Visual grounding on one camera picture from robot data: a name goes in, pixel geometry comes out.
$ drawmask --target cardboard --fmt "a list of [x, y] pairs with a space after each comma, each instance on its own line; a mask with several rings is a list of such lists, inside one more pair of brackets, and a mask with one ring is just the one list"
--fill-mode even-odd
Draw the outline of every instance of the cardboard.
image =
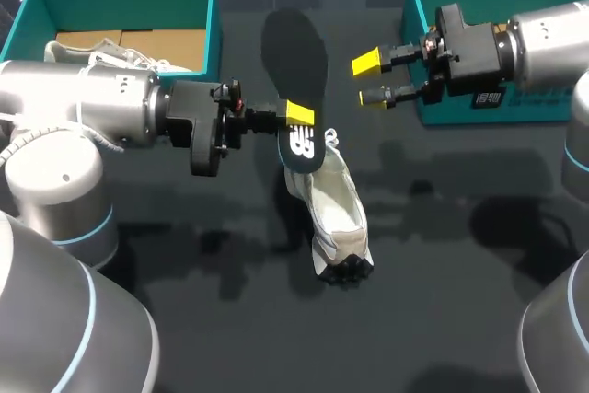
[[200, 72], [206, 48], [205, 29], [154, 29], [124, 31], [123, 48], [133, 48], [153, 59]]
[[164, 59], [191, 71], [202, 71], [206, 29], [58, 32], [55, 36], [61, 44], [74, 48], [93, 48], [105, 38], [123, 48], [133, 48], [152, 59]]
[[121, 43], [122, 32], [110, 31], [88, 31], [88, 32], [58, 32], [55, 39], [62, 45], [73, 48], [93, 48], [105, 38], [114, 41], [117, 45]]

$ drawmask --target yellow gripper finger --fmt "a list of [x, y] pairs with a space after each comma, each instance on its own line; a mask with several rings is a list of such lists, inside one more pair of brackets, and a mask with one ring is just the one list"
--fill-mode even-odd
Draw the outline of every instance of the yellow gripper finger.
[[380, 71], [380, 51], [378, 47], [352, 60], [352, 74], [354, 76], [373, 70]]
[[304, 106], [297, 105], [290, 100], [286, 100], [286, 124], [313, 126], [315, 124], [315, 112]]

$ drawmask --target shoelace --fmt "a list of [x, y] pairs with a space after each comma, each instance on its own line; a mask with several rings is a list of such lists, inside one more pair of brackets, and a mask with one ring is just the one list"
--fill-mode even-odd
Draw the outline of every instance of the shoelace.
[[133, 65], [133, 67], [144, 67], [145, 69], [152, 69], [157, 72], [167, 72], [172, 67], [172, 64], [166, 60], [156, 60], [152, 59], [151, 57], [147, 57], [145, 54], [134, 50], [133, 48], [128, 49], [126, 51], [127, 54], [127, 61]]
[[334, 149], [338, 147], [340, 140], [338, 140], [338, 133], [335, 132], [335, 129], [329, 128], [325, 131], [325, 144], [333, 147]]

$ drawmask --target robotic arm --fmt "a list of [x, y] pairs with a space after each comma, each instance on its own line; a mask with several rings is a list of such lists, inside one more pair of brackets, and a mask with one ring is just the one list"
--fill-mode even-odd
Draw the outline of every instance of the robotic arm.
[[119, 238], [93, 141], [121, 151], [165, 136], [189, 151], [192, 175], [214, 177], [247, 132], [312, 124], [298, 110], [288, 100], [250, 107], [236, 80], [166, 85], [150, 71], [9, 61], [0, 64], [0, 129], [10, 138], [0, 166], [20, 221], [99, 269]]
[[514, 82], [525, 92], [572, 87], [589, 69], [589, 0], [514, 15], [506, 30], [492, 23], [467, 25], [458, 4], [435, 12], [435, 29], [417, 45], [379, 46], [352, 63], [354, 75], [381, 73], [421, 61], [423, 85], [382, 87], [361, 93], [364, 105], [422, 98], [439, 103], [443, 94], [461, 96]]
[[276, 133], [287, 120], [292, 124], [287, 103], [277, 100], [248, 107], [236, 80], [229, 84], [176, 81], [165, 86], [151, 71], [21, 61], [0, 64], [0, 114], [10, 120], [3, 128], [5, 135], [22, 132], [20, 119], [82, 124], [111, 148], [150, 147], [158, 136], [166, 136], [174, 147], [190, 149], [195, 176], [216, 176], [219, 159], [229, 149], [239, 149], [241, 136], [248, 131]]
[[[421, 61], [420, 86], [362, 91], [361, 104], [394, 108], [421, 98], [426, 105], [448, 96], [493, 90], [513, 82], [520, 90], [573, 87], [572, 116], [564, 146], [562, 183], [589, 202], [589, 0], [514, 15], [506, 30], [491, 23], [467, 25], [460, 7], [435, 12], [435, 30], [419, 45], [380, 46], [352, 63], [355, 75]], [[527, 308], [517, 351], [532, 393], [582, 393], [589, 385], [589, 255], [583, 255]]]

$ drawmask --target shoe insole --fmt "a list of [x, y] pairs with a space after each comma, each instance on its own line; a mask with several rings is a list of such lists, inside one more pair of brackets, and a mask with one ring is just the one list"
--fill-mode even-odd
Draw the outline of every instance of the shoe insole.
[[315, 172], [325, 158], [323, 100], [328, 80], [325, 44], [305, 14], [285, 8], [266, 17], [261, 60], [278, 99], [313, 110], [313, 126], [291, 125], [278, 131], [278, 152], [285, 167]]

